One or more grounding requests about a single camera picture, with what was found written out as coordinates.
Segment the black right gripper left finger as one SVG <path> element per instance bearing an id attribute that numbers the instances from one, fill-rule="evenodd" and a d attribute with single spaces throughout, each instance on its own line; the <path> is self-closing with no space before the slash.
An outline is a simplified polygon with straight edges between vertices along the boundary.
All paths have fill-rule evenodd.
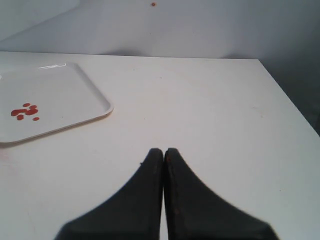
<path id="1" fill-rule="evenodd" d="M 130 180 L 113 196 L 69 221 L 58 240 L 158 240 L 163 201 L 163 152 L 149 150 Z"/>

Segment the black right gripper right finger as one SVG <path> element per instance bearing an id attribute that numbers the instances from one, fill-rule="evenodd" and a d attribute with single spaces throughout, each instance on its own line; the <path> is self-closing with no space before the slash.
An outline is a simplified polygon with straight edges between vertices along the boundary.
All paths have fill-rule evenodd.
<path id="1" fill-rule="evenodd" d="M 170 240 L 277 240 L 272 227 L 208 188 L 176 148 L 164 155 L 163 190 Z"/>

